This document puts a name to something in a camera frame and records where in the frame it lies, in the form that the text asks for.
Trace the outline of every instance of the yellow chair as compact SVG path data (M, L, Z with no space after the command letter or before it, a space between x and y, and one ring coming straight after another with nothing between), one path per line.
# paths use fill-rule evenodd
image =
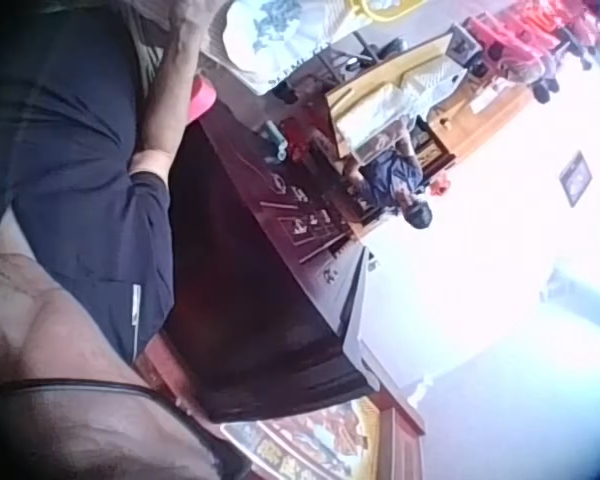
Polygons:
M376 22L392 22L407 13L415 10L426 0L401 0L397 7L384 10L374 10L369 6L368 0L349 0L351 8L356 14L364 14Z

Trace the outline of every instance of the dark blue shirt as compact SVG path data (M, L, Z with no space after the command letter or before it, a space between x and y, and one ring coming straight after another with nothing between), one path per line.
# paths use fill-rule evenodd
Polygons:
M104 9L35 20L0 42L0 219L131 362L173 305L167 186L128 174L135 51Z
M395 207L395 192L402 182L415 192L422 183L422 169L415 157L404 157L395 150L382 152L368 165L360 168L366 182L361 195L378 207Z

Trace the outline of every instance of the white wall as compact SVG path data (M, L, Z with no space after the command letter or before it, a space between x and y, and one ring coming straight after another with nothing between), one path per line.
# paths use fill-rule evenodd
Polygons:
M529 321L557 258L600 231L600 71L569 62L561 93L532 104L434 199L425 231L401 219L370 235L362 337L398 385L441 375ZM558 181L583 151L594 175L575 209Z

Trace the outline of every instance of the black strap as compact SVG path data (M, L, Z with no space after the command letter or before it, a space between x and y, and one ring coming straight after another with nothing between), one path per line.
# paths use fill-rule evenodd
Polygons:
M0 385L0 400L6 396L49 393L49 392L97 392L142 397L153 401L169 411L200 440L203 446L218 459L218 473L222 480L239 480L250 472L249 460L232 444L212 435L198 421L185 414L155 390L140 385L107 382L101 380L75 380L53 378L44 380L22 380Z

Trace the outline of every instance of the cabinet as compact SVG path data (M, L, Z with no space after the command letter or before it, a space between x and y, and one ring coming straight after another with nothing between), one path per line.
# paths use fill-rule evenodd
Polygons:
M214 421L294 415L378 380L358 331L368 251L304 167L218 103L171 174L176 305L165 333Z

